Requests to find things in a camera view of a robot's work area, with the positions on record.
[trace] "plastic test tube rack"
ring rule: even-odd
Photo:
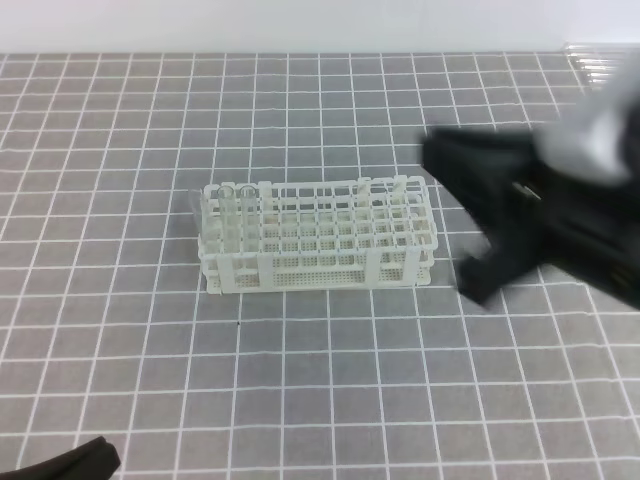
[[[200,209],[210,293],[431,280],[437,236],[422,177],[209,185]]]

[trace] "robotic arm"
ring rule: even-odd
[[[617,186],[640,175],[640,54],[558,125],[538,132],[540,158],[567,177]]]
[[[551,263],[640,308],[640,56],[559,124],[434,128],[422,159],[491,245],[459,263],[462,294],[485,303]]]

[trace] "test tube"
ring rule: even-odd
[[[242,243],[245,252],[258,251],[258,196],[255,187],[245,185],[240,189],[242,211]]]
[[[218,188],[220,219],[222,220],[222,244],[226,253],[239,249],[236,191],[229,185]]]

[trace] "white grid line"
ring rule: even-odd
[[[473,56],[473,61],[476,65],[476,69],[480,70],[480,67],[478,65],[478,59],[476,58],[476,56]],[[484,92],[484,96],[485,99],[487,101],[487,103],[489,102],[489,97],[487,96],[487,91],[484,89],[484,83],[482,81],[482,76],[480,76],[480,83],[482,84],[482,90]],[[493,116],[493,112],[491,111],[491,109],[489,109],[489,114],[491,115],[491,121],[494,123],[494,130],[497,130],[497,126],[495,125],[495,118]],[[500,290],[500,299],[502,301],[502,307],[504,308],[504,311],[507,313],[507,325],[509,327],[509,334],[511,335],[511,341],[513,342],[514,346],[517,346],[518,343],[516,341],[516,336],[515,333],[513,331],[513,324],[511,322],[511,317],[509,316],[509,309],[507,308],[507,300],[504,296],[504,291]],[[538,424],[535,422],[536,420],[536,413],[535,410],[533,408],[533,402],[531,401],[531,392],[529,391],[529,385],[526,381],[526,376],[524,374],[524,368],[522,366],[522,360],[520,358],[520,351],[516,348],[515,349],[515,356],[516,356],[516,361],[518,362],[518,371],[520,372],[520,376],[522,377],[522,379],[524,380],[524,392],[525,392],[525,396],[527,398],[527,405],[529,407],[529,411],[531,412],[531,418],[534,420],[533,423],[533,428],[536,434],[536,441],[538,442],[538,448],[540,449],[540,455],[542,456],[542,459],[544,460],[543,462],[543,468],[544,468],[544,474],[545,474],[545,478],[547,480],[551,480],[551,474],[549,473],[549,465],[546,462],[547,459],[547,454],[544,450],[544,445],[542,443],[542,437],[540,436],[540,429],[538,428]]]
[[[538,55],[536,55],[536,59],[538,61],[538,64],[540,65],[540,70],[542,70],[543,75],[545,75],[544,69],[542,68],[542,65],[540,63],[540,57]],[[571,71],[573,72],[573,75],[575,76],[576,81],[580,85],[580,89],[582,91],[584,91],[583,86],[582,86],[582,82],[580,81],[580,77],[578,76],[578,72],[575,70],[575,68],[573,66],[573,62],[569,62],[569,65],[571,66]],[[608,350],[608,353],[609,353],[609,360],[611,361],[611,365],[613,366],[614,372],[616,373],[616,377],[618,378],[618,381],[619,381],[619,384],[620,384],[620,389],[621,389],[622,395],[624,397],[625,405],[627,407],[627,410],[629,411],[629,414],[632,415],[632,417],[633,417],[633,426],[635,428],[636,436],[640,440],[640,423],[638,422],[638,419],[633,416],[635,414],[634,409],[633,409],[633,404],[631,403],[631,400],[629,398],[629,392],[627,392],[627,387],[625,385],[625,382],[623,381],[623,377],[620,374],[620,369],[618,368],[618,363],[617,363],[617,361],[615,359],[615,356],[613,355],[613,351],[611,350],[611,347],[615,346],[615,345],[611,344],[611,342],[609,341],[609,337],[607,336],[607,332],[606,332],[606,330],[604,328],[604,325],[602,323],[602,318],[600,317],[600,314],[598,313],[598,307],[596,305],[596,302],[593,300],[593,295],[591,293],[591,288],[586,286],[585,289],[587,291],[587,296],[589,297],[589,302],[591,303],[591,308],[593,309],[593,313],[595,315],[596,322],[598,324],[598,329],[600,330],[600,334],[602,335],[602,338],[603,338],[603,340],[605,342],[605,345],[607,347],[607,350]]]
[[[56,92],[58,91],[58,89],[59,89],[59,88],[60,88],[60,82],[58,82],[58,84],[56,85]],[[49,102],[49,109],[48,109],[48,113],[45,115],[45,120],[46,120],[46,118],[47,118],[47,117],[49,116],[49,114],[50,114],[51,107],[53,106],[54,98],[55,98],[55,95],[51,97],[51,100],[50,100],[50,102]],[[37,138],[38,138],[38,140],[36,141],[36,143],[37,143],[37,142],[39,141],[39,139],[42,137],[42,132],[43,132],[43,131],[44,131],[44,122],[43,122],[42,128],[41,128],[41,129],[40,129],[40,131],[38,132],[38,137],[37,137]],[[29,156],[29,161],[27,162],[28,164],[31,162],[31,159],[33,158],[33,155],[34,155],[34,154],[35,154],[35,151],[34,151],[34,152],[32,152],[32,153],[31,153],[31,155]],[[67,155],[66,155],[66,157],[65,157],[65,164],[66,164],[66,162],[68,161],[68,159],[69,159],[69,154],[67,154]],[[26,176],[26,173],[25,173],[25,174],[23,174],[23,176],[22,176],[21,184],[22,184],[22,182],[24,181],[25,176]],[[58,177],[58,180],[57,180],[57,183],[56,183],[56,189],[57,189],[57,188],[59,188],[59,186],[60,186],[61,178],[62,178],[62,175],[60,175],[60,176]],[[11,205],[11,209],[10,209],[10,211],[12,211],[12,210],[13,210],[13,208],[15,207],[15,201],[16,201],[16,199],[17,199],[17,194],[16,194],[16,196],[15,196],[15,197],[14,197],[14,199],[13,199],[13,203],[12,203],[12,205]],[[52,200],[52,202],[51,202],[51,205],[49,206],[49,210],[48,210],[48,212],[47,212],[47,213],[51,213],[52,205],[53,205],[53,200]],[[32,273],[32,271],[33,271],[33,266],[34,266],[34,264],[35,264],[36,256],[37,256],[37,254],[38,254],[38,250],[39,250],[40,242],[42,241],[42,237],[43,237],[44,232],[45,232],[45,230],[46,230],[46,228],[47,228],[48,220],[49,220],[49,219],[48,219],[48,217],[45,217],[44,222],[43,222],[42,226],[40,227],[40,233],[39,233],[39,235],[38,235],[38,243],[36,244],[35,251],[33,252],[33,256],[32,256],[32,258],[31,258],[31,262],[30,262],[30,264],[29,264],[29,267],[30,267],[30,268],[29,268],[29,270],[27,271],[27,275],[26,275],[26,277],[25,277],[25,279],[24,279],[24,283],[22,284],[22,289],[21,289],[21,291],[20,291],[20,294],[21,294],[21,295],[24,295],[24,293],[26,292],[26,289],[27,289],[27,285],[29,284],[29,279],[31,278],[31,273]],[[71,283],[71,272],[69,273],[69,278],[67,279],[67,284],[66,284],[66,287],[65,287],[65,292],[66,292],[66,291],[68,291],[68,288],[69,288],[69,284],[70,284],[70,283]],[[13,315],[12,315],[12,317],[11,317],[12,324],[15,324],[15,318],[16,318],[16,316],[17,316],[18,309],[19,309],[19,307],[20,307],[20,302],[21,302],[21,300],[19,299],[19,300],[18,300],[18,302],[17,302],[17,304],[16,304],[16,306],[15,306],[15,309],[14,309],[14,311],[13,311]],[[61,314],[61,312],[62,312],[63,304],[64,304],[64,301],[61,303],[61,305],[60,305],[60,310],[58,311],[58,316],[57,316],[57,318],[56,318],[56,326],[60,323],[60,314]],[[16,468],[20,468],[20,466],[21,466],[21,464],[22,464],[22,460],[23,460],[23,458],[24,458],[25,451],[26,451],[26,449],[27,449],[27,443],[28,443],[28,440],[29,440],[29,432],[31,431],[31,429],[32,429],[32,427],[33,427],[33,422],[34,422],[34,420],[35,420],[36,410],[37,410],[38,402],[39,402],[39,394],[42,392],[42,387],[43,387],[43,385],[44,385],[44,379],[45,379],[45,375],[46,375],[47,367],[48,367],[48,359],[51,357],[51,354],[53,353],[53,347],[54,347],[54,344],[55,344],[55,338],[56,338],[56,335],[57,335],[57,332],[56,332],[56,329],[55,329],[55,327],[54,327],[54,331],[53,331],[53,334],[52,334],[52,336],[51,336],[51,339],[49,340],[49,346],[48,346],[48,349],[47,349],[47,360],[45,360],[45,363],[44,363],[43,368],[42,368],[42,372],[40,373],[40,379],[39,379],[39,381],[38,381],[38,390],[37,390],[37,394],[36,394],[36,397],[35,397],[35,399],[34,399],[34,401],[33,401],[33,405],[31,406],[31,413],[30,413],[30,415],[29,415],[29,421],[28,421],[28,423],[27,423],[27,427],[26,427],[26,431],[25,431],[24,439],[23,439],[22,444],[21,444],[21,446],[20,446],[20,452],[19,452],[19,454],[18,454],[18,459],[17,459],[17,461],[16,461]],[[6,342],[5,342],[5,349],[3,350],[2,355],[0,356],[0,362],[2,362],[2,360],[3,360],[4,356],[6,355],[6,347],[8,347],[8,344],[9,344],[9,338],[10,338],[10,334],[7,334],[7,339],[6,339]]]
[[[158,89],[158,84],[160,82],[160,74],[158,74],[157,82],[158,83],[156,83],[156,91]],[[165,236],[165,237],[167,235],[167,230],[169,228],[169,219],[170,219],[169,212],[171,211],[171,206],[172,206],[173,192],[174,192],[173,186],[175,186],[177,171],[178,171],[178,164],[176,162],[176,164],[174,166],[174,169],[173,169],[173,178],[171,179],[172,190],[171,190],[171,193],[169,195],[169,204],[167,206],[167,218],[166,218],[165,224],[164,224],[164,235],[163,236]],[[135,183],[137,181],[139,173],[140,173],[140,170],[138,169],[136,171],[136,180],[134,180],[134,185],[135,185]],[[143,349],[142,349],[143,353],[146,353],[147,344],[148,344],[148,340],[149,340],[149,332],[150,332],[150,329],[151,329],[151,319],[153,317],[153,309],[154,309],[154,306],[155,306],[155,292],[158,289],[158,280],[160,278],[160,271],[162,269],[161,262],[162,262],[162,256],[164,254],[165,245],[166,245],[166,240],[165,240],[165,238],[163,238],[162,241],[161,241],[161,244],[160,244],[160,254],[159,254],[159,257],[158,257],[158,265],[156,266],[155,278],[154,278],[154,281],[153,281],[153,290],[152,290],[152,293],[151,293],[151,305],[149,306],[149,315],[148,315],[147,322],[146,322],[146,330],[145,330],[145,335],[144,335],[144,340],[143,340]],[[145,363],[145,359],[141,358],[140,362],[139,362],[139,365],[138,365],[138,376],[137,376],[137,379],[136,379],[136,392],[140,390],[140,383],[142,381],[142,372],[143,372],[143,369],[144,369],[144,363]],[[136,393],[133,396],[133,405],[131,407],[131,416],[129,418],[129,432],[127,433],[127,438],[126,438],[126,441],[125,441],[125,451],[123,453],[123,458],[122,458],[122,471],[123,472],[126,471],[127,462],[129,460],[129,447],[131,445],[131,431],[133,430],[133,424],[134,424],[134,420],[135,420],[135,413],[136,413],[137,404],[138,404],[138,394]]]
[[[445,58],[444,54],[442,55],[442,63],[444,65],[444,71],[445,71],[445,74],[447,76],[447,82],[449,83],[449,88],[451,88],[451,78],[449,77],[449,73],[447,71],[447,61],[446,61],[446,58]],[[453,98],[453,90],[450,93],[451,93],[451,101],[455,103],[455,100]],[[460,116],[458,114],[458,109],[456,107],[454,107],[454,111],[456,113],[456,120],[459,123],[460,122]],[[436,188],[436,195],[437,195],[437,198],[438,198],[438,205],[442,205],[442,200],[440,198],[440,189],[439,188]],[[448,235],[448,231],[447,231],[447,224],[446,224],[446,221],[445,221],[445,218],[444,218],[444,213],[442,212],[442,210],[440,211],[440,216],[442,217],[442,228],[443,228],[444,237],[445,237],[445,240],[446,240],[446,243],[447,243],[447,251],[449,252],[449,256],[452,257],[453,256],[453,252],[451,250],[451,244],[449,242],[449,235]],[[451,270],[452,270],[453,275],[455,277],[456,273],[455,273],[455,265],[453,264],[453,260],[451,260]],[[466,318],[465,318],[464,309],[462,307],[462,300],[460,299],[460,294],[459,293],[456,294],[456,298],[457,298],[457,301],[458,301],[458,309],[460,311],[460,317],[461,317],[461,320],[462,320],[462,327],[463,327],[463,330],[464,330],[465,343],[466,343],[467,348],[468,348],[469,363],[471,364],[471,373],[473,375],[473,381],[475,383],[476,397],[478,399],[478,405],[480,406],[480,416],[481,416],[482,421],[483,421],[482,429],[483,429],[483,432],[484,432],[485,442],[487,444],[487,452],[489,454],[489,459],[491,461],[491,473],[493,475],[494,480],[497,480],[498,479],[498,473],[496,471],[495,457],[493,455],[493,447],[491,445],[491,439],[489,437],[489,429],[487,428],[487,424],[486,424],[486,418],[485,418],[485,413],[484,413],[484,404],[482,402],[482,395],[480,393],[480,387],[478,386],[478,375],[476,373],[476,367],[475,367],[475,363],[473,361],[473,352],[471,351],[471,342],[469,340],[469,331],[467,329],[467,322],[466,322]]]
[[[129,71],[131,69],[131,58],[129,59],[129,62],[127,64],[127,71]],[[123,90],[120,92],[120,96],[118,98],[118,104],[120,104],[122,102],[122,96],[124,94],[124,86],[123,86]],[[115,125],[116,119],[115,119],[115,115],[112,121],[112,126]],[[104,164],[106,161],[106,152],[103,155],[101,162],[100,162],[100,170],[102,170],[104,168]],[[91,198],[89,200],[89,207],[87,208],[87,212],[91,212],[91,209],[93,207],[93,203],[95,201],[95,197],[96,197],[96,192],[97,192],[97,187],[98,187],[98,179],[99,179],[100,175],[96,175],[96,179],[95,179],[95,183],[94,183],[94,188],[93,191],[91,192]],[[82,407],[80,410],[80,418],[78,419],[78,428],[77,428],[77,432],[76,432],[76,437],[74,439],[74,446],[77,446],[79,441],[80,441],[80,435],[82,433],[82,423],[84,422],[84,416],[87,410],[87,405],[89,403],[89,392],[91,391],[91,386],[93,383],[93,375],[95,373],[95,369],[96,369],[96,364],[97,364],[97,358],[99,356],[99,352],[100,352],[100,344],[102,342],[102,334],[104,332],[104,326],[105,326],[105,322],[106,322],[106,316],[107,316],[107,311],[109,309],[109,305],[111,303],[111,292],[113,291],[113,286],[115,284],[115,279],[116,279],[116,275],[118,273],[119,267],[120,267],[120,257],[122,254],[122,248],[124,245],[124,239],[125,239],[125,235],[126,235],[126,230],[127,230],[127,225],[129,223],[129,214],[131,213],[131,207],[133,205],[133,193],[131,193],[130,198],[129,198],[129,203],[127,205],[127,213],[125,215],[125,221],[124,221],[124,226],[122,228],[122,235],[121,238],[119,239],[119,244],[118,244],[118,252],[116,254],[116,261],[114,262],[114,268],[113,268],[113,272],[111,274],[111,281],[109,284],[109,290],[107,292],[107,298],[106,298],[106,302],[105,302],[105,307],[104,307],[104,312],[101,318],[101,322],[100,322],[100,327],[98,330],[98,338],[96,339],[96,346],[95,346],[95,350],[94,350],[94,358],[91,360],[91,367],[89,370],[89,378],[87,379],[87,386],[86,386],[86,391],[85,391],[85,397],[83,399],[82,402]],[[85,220],[85,224],[83,225],[83,231],[82,231],[82,235],[81,238],[85,236],[85,232],[86,232],[86,228],[87,228],[87,224],[89,222],[89,218],[90,215],[87,215],[87,219]],[[73,268],[72,271],[70,273],[70,277],[73,275],[73,273],[76,270],[76,266],[77,266],[77,257],[79,256],[79,252],[80,252],[80,248],[81,245],[78,245],[78,250],[76,252],[76,258],[74,259],[74,264],[73,264]]]
[[[391,479],[389,470],[389,447],[387,445],[387,423],[384,414],[384,400],[382,397],[382,377],[380,375],[380,354],[378,351],[378,333],[376,332],[376,313],[373,304],[373,290],[369,290],[369,303],[371,306],[371,329],[373,334],[374,361],[376,366],[376,379],[378,381],[378,405],[380,408],[380,425],[382,434],[382,449],[384,453],[385,475],[387,480]]]
[[[513,71],[511,70],[511,64],[509,62],[509,58],[506,55],[505,55],[505,58],[506,58],[506,62],[507,62],[507,69],[509,70],[509,75],[511,76],[511,79],[515,83],[515,76],[513,74]],[[520,103],[522,104],[522,97],[520,95],[520,89],[519,89],[519,87],[517,85],[516,85],[516,94],[518,96],[518,99],[520,100]],[[525,118],[527,119],[527,122],[529,122],[529,115],[528,115],[526,109],[524,109],[524,114],[525,114]],[[537,270],[537,274],[540,276],[540,278],[543,278],[542,277],[542,273],[540,272],[540,269],[537,268],[536,270]],[[564,347],[562,336],[560,335],[560,328],[558,327],[558,321],[556,319],[555,313],[553,312],[553,306],[551,304],[551,299],[549,297],[549,292],[547,291],[547,287],[546,287],[546,285],[544,285],[544,282],[543,282],[542,288],[543,288],[544,295],[545,295],[545,298],[546,298],[546,301],[547,301],[547,305],[549,307],[549,312],[551,314],[551,318],[553,319],[553,325],[554,325],[556,334],[557,334],[558,338],[560,339],[560,345],[562,346],[562,348],[561,348],[562,356],[563,356],[564,361],[565,361],[565,363],[567,365],[567,369],[569,370],[569,377],[570,377],[570,379],[572,381],[573,392],[574,392],[574,395],[575,395],[575,397],[577,399],[577,402],[578,402],[578,408],[580,409],[580,414],[581,414],[581,416],[583,418],[584,427],[586,429],[587,437],[589,439],[589,445],[590,445],[590,448],[591,448],[591,452],[593,454],[593,458],[596,460],[596,465],[598,467],[598,475],[600,476],[601,480],[605,480],[604,472],[602,470],[602,464],[600,463],[600,460],[598,458],[598,452],[596,450],[595,443],[593,441],[593,436],[591,434],[591,428],[589,426],[589,422],[586,419],[584,405],[582,403],[582,399],[580,398],[580,392],[578,390],[578,385],[575,383],[575,375],[573,373],[573,369],[571,367],[571,363],[569,362],[569,356],[567,355],[567,350]]]
[[[191,59],[191,77],[193,77],[193,71],[195,69],[195,54]],[[185,122],[187,121],[187,103],[184,105],[184,115],[182,116],[182,131],[184,131]],[[169,211],[171,211],[171,202],[169,202]],[[180,453],[182,448],[182,435],[184,433],[184,419],[187,410],[187,401],[188,401],[188,391],[189,391],[189,377],[191,376],[191,362],[193,360],[193,348],[195,344],[196,338],[196,320],[198,318],[198,303],[200,301],[200,290],[202,288],[202,275],[198,275],[198,284],[196,290],[196,298],[195,303],[193,305],[193,317],[191,321],[191,338],[189,340],[189,356],[187,357],[187,369],[185,372],[184,379],[184,393],[182,394],[182,405],[180,407],[180,422],[179,422],[179,430],[178,430],[178,438],[176,440],[176,459],[174,464],[173,471],[173,480],[178,480],[178,473],[180,471]]]

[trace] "grid mat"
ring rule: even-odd
[[[467,303],[428,176],[424,288],[208,295],[189,213],[582,94],[560,53],[1,57],[0,471],[104,434],[118,480],[639,478],[638,313],[555,270]]]

